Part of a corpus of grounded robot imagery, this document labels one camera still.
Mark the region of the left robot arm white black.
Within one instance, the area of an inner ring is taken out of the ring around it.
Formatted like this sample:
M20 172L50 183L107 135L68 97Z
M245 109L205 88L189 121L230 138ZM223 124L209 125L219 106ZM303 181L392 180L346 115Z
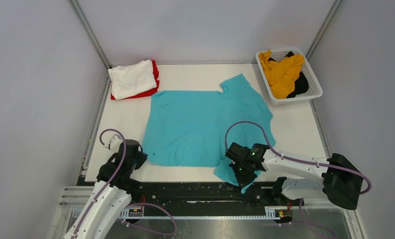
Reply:
M103 239L128 205L139 202L140 182L131 174L147 159L140 143L126 139L101 166L93 191L80 215L67 230L65 239Z

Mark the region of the teal t shirt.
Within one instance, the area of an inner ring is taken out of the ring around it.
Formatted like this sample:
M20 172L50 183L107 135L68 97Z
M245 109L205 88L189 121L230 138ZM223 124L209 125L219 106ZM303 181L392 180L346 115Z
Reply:
M221 91L163 91L152 96L142 143L150 163L213 167L215 176L237 185L225 156L229 145L276 144L273 115L244 75L220 87Z

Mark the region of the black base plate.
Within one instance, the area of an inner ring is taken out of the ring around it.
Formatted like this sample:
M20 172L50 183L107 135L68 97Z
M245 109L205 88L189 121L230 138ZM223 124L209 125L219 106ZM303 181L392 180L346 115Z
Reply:
M146 206L158 205L168 208L192 205L208 205L211 208L231 205L239 208L278 207L283 210L299 206L299 200L290 200L283 196L274 182L253 183L244 194L237 186L221 182L195 183L140 183L140 199Z

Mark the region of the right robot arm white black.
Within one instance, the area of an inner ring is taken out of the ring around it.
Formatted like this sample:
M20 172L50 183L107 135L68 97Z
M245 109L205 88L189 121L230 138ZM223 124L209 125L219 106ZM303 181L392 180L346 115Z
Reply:
M232 143L225 155L240 189L250 185L257 171L281 172L271 189L278 205L302 198L324 199L347 210L358 206L363 177L346 157L334 153L330 158L285 155L265 144L252 148Z

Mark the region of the white plastic basket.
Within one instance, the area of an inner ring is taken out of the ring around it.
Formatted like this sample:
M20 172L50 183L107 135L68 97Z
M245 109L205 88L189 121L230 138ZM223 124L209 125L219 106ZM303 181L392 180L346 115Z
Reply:
M262 50L255 57L272 104L303 102L322 96L319 81L299 49Z

